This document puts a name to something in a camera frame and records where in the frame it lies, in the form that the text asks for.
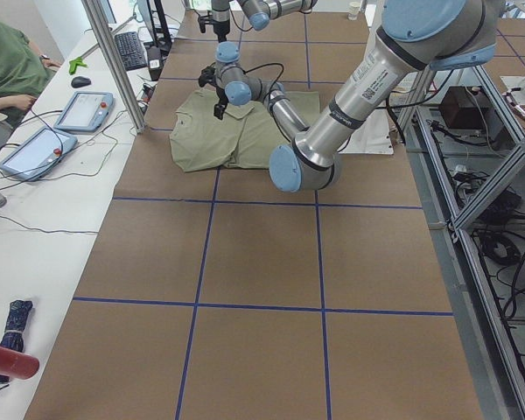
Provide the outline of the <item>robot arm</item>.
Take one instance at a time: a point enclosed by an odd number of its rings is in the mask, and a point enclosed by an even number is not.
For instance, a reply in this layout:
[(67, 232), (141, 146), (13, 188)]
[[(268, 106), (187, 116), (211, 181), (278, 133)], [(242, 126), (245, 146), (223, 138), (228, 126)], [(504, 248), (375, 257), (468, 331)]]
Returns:
[(263, 103), (289, 143), (269, 158), (269, 175), (283, 192), (317, 191), (340, 175), (339, 147), (376, 110), (407, 75), (474, 67), (488, 62), (496, 47), (502, 1), (385, 2), (374, 48), (353, 71), (313, 124), (291, 105), (280, 83), (247, 75), (236, 44), (221, 39), (213, 65), (203, 69), (199, 85), (215, 87), (214, 115), (228, 104)]
[(210, 2), (210, 10), (205, 15), (197, 17), (200, 32), (204, 34), (207, 31), (207, 27), (212, 26), (218, 42), (221, 43), (228, 40), (228, 34), (231, 32), (231, 23), (234, 23), (240, 32), (259, 32), (266, 28), (271, 20), (276, 20), (292, 13), (311, 13), (317, 1), (239, 0), (237, 3), (248, 21), (248, 27), (242, 27), (236, 22), (235, 15), (231, 11), (231, 1), (213, 0)]

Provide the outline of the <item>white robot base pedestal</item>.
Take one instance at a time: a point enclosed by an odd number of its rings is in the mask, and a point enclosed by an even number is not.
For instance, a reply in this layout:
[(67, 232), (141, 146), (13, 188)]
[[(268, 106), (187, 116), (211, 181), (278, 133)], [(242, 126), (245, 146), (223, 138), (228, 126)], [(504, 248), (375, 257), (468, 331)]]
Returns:
[(393, 155), (387, 112), (375, 110), (341, 149), (343, 154)]

